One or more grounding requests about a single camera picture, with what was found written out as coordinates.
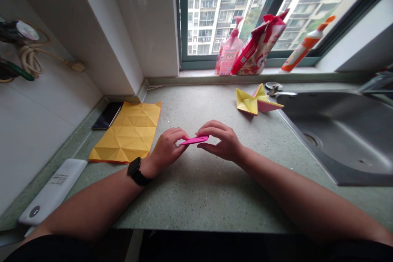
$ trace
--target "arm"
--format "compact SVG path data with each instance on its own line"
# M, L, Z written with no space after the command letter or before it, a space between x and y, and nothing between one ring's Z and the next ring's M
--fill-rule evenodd
M187 148L176 146L189 139L181 128L171 128L158 139L151 155L142 159L140 171L150 179L175 162ZM142 191L127 175L127 168L81 190L59 206L22 244L43 235L66 235L86 241L100 238Z
M391 233L365 212L319 184L244 147L230 127L210 121L197 135L221 139L217 145L201 143L198 147L238 164L314 241L365 239L393 246Z

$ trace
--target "countertop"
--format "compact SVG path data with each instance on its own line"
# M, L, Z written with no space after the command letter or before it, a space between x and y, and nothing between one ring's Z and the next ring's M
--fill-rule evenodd
M343 83L284 84L285 90L355 88ZM216 119L232 127L240 142L351 201L393 231L393 187L339 187L278 112L257 117L236 109L235 89L252 94L257 84L166 86L148 91L145 103L162 101L155 145L168 128L181 127L190 136L205 122ZM2 218L0 230L10 228L64 159L87 159L104 131L90 131L98 111L89 115ZM209 143L217 143L210 137ZM68 195L125 168L89 163ZM223 232L294 233L297 228L274 200L242 169L191 145L170 168L146 187L123 212L114 228L203 230Z

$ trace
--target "white remote control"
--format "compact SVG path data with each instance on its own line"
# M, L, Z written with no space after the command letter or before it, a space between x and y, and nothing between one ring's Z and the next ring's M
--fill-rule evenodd
M39 225L66 198L75 182L85 169L85 160L67 159L45 184L18 221L29 225Z

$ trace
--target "forearm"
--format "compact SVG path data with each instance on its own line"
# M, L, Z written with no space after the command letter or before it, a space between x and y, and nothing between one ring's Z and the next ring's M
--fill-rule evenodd
M382 225L339 195L250 149L238 163L312 239L366 239L393 246Z
M154 178L146 159L142 160L141 172ZM23 243L42 235L56 234L86 241L100 238L142 191L134 180L122 169L78 192L47 219L44 220Z

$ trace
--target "snack bag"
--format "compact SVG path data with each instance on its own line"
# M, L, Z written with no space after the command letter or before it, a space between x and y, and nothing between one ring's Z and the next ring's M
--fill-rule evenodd
M287 27L283 19L289 9L279 16L263 16L263 24L251 32L251 37L235 60L231 73L233 75L257 75L266 66L266 58Z

